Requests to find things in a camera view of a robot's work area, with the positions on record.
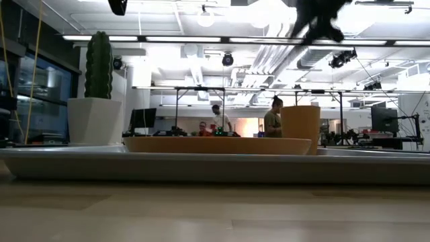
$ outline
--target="white planter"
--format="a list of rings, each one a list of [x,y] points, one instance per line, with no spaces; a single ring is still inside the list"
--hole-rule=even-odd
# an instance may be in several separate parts
[[[72,145],[117,145],[122,142],[122,102],[102,98],[67,101]]]

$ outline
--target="white shirt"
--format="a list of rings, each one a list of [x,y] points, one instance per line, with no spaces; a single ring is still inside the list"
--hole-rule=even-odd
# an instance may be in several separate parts
[[[228,123],[230,122],[230,118],[228,118],[227,114],[224,114],[224,131],[229,131]],[[218,114],[214,117],[214,124],[216,127],[222,127],[222,114]]]

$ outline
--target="computer monitor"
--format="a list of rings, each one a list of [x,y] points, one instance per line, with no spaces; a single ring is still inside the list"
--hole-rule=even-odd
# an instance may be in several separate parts
[[[397,110],[372,107],[372,130],[398,132]]]
[[[130,119],[130,129],[133,132],[135,128],[154,128],[156,108],[133,110]]]

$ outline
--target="potted plant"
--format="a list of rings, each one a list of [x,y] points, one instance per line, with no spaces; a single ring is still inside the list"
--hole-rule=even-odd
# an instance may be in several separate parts
[[[97,32],[88,42],[85,98],[67,102],[70,142],[115,145],[122,139],[122,102],[111,100],[113,56],[109,36]]]

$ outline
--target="tan bowl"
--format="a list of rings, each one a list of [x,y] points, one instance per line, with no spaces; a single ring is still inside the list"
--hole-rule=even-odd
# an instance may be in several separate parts
[[[137,153],[200,153],[305,155],[311,140],[238,137],[128,137],[127,149]]]

